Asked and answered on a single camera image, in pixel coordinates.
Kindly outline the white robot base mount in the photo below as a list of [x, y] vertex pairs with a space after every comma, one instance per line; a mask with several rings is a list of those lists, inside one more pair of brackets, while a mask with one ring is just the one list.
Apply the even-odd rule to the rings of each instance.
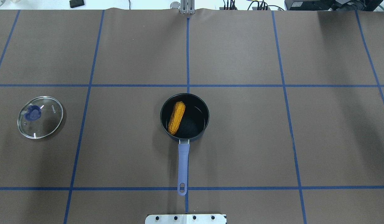
[[152, 214], [145, 224], [227, 224], [226, 214]]

